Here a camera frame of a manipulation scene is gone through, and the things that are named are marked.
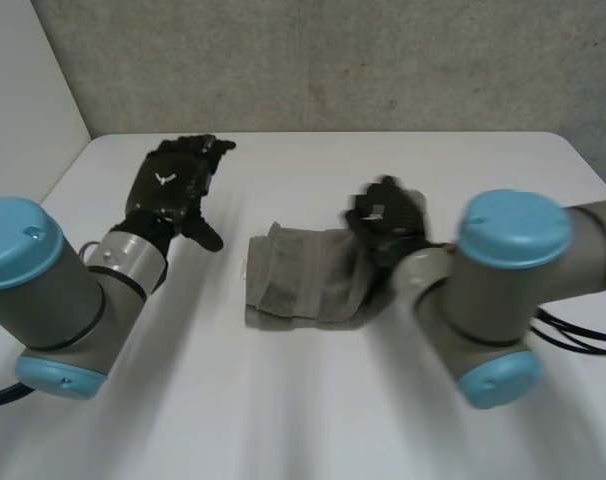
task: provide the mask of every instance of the black cable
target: black cable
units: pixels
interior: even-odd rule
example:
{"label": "black cable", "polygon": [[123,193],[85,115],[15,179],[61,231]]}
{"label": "black cable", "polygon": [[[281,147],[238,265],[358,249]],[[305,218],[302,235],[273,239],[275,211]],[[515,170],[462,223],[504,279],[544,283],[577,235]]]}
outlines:
{"label": "black cable", "polygon": [[602,342],[606,342],[606,333],[596,332],[594,330],[590,330],[588,328],[579,327],[578,325],[573,325],[569,322],[561,320],[558,317],[555,317],[551,313],[539,308],[536,312],[536,318],[541,320],[548,325],[553,327],[560,327],[569,331],[570,333],[574,333],[575,335],[580,335],[581,337],[592,338],[594,340],[599,340]]}
{"label": "black cable", "polygon": [[567,338],[570,342],[574,342],[576,345],[578,345],[580,347],[587,348],[594,355],[605,355],[606,356],[606,349],[599,348],[594,345],[590,345],[589,343],[585,343],[585,342],[579,340],[578,338],[573,337],[569,333],[564,332],[563,330],[559,330],[559,333],[561,335],[563,335],[565,338]]}
{"label": "black cable", "polygon": [[562,348],[563,350],[569,350],[570,352],[574,352],[574,353],[582,353],[584,355],[596,355],[594,352],[592,352],[592,350],[575,347],[574,345],[570,345],[568,343],[561,342],[560,340],[557,340],[554,337],[550,337],[549,335],[546,335],[545,333],[543,333],[536,327],[530,326],[530,330],[532,331],[532,333],[541,337],[546,342],[551,343],[555,347]]}
{"label": "black cable", "polygon": [[546,325],[549,325],[552,328],[556,329],[557,332],[559,332],[561,335],[563,335],[570,342],[574,343],[577,346],[557,340],[556,338],[550,337],[549,335],[546,335],[545,333],[541,332],[536,327],[530,326],[530,330],[532,331],[532,333],[538,335],[546,342],[549,342],[552,345],[562,348],[564,350],[569,350],[570,352],[581,353],[584,355],[606,356],[606,349],[590,345],[589,343],[585,343],[575,337],[576,335],[580,337],[606,342],[606,333],[596,332],[588,328],[583,328],[571,324],[569,322],[561,320],[560,318],[555,317],[554,315],[543,310],[542,308],[539,308],[537,310],[535,318],[539,319]]}
{"label": "black cable", "polygon": [[32,393],[34,389],[23,385],[22,383],[15,383],[11,387],[0,390],[0,406],[6,405],[11,402],[20,400]]}

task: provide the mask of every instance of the towel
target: towel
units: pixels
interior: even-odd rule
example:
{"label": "towel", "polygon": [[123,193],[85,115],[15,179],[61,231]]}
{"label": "towel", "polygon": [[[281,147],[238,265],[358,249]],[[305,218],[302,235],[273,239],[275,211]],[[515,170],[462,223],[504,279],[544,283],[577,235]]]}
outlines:
{"label": "towel", "polygon": [[282,228],[253,237],[246,325],[262,330],[350,329],[371,318],[374,268],[349,230]]}

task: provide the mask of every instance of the gray concrete wall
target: gray concrete wall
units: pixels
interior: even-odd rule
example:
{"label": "gray concrete wall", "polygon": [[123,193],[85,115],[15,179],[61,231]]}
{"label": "gray concrete wall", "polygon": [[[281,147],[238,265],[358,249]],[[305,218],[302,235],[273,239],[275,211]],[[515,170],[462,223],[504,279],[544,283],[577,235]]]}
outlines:
{"label": "gray concrete wall", "polygon": [[94,136],[546,130],[606,179],[606,0],[33,4]]}

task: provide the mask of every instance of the folded cloth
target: folded cloth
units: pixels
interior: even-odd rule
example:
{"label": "folded cloth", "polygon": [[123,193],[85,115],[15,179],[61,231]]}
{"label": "folded cloth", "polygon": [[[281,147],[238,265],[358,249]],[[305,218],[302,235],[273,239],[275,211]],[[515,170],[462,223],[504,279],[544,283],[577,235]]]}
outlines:
{"label": "folded cloth", "polygon": [[274,223],[267,236],[250,240],[246,324],[269,330],[355,328],[366,320],[355,315],[373,279],[374,269],[349,230]]}

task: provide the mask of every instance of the white wall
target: white wall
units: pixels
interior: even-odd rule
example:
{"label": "white wall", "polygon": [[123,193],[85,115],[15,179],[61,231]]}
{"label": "white wall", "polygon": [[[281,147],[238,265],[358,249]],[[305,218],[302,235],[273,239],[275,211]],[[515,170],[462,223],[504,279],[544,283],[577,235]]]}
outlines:
{"label": "white wall", "polygon": [[0,0],[0,195],[41,201],[90,137],[29,0]]}

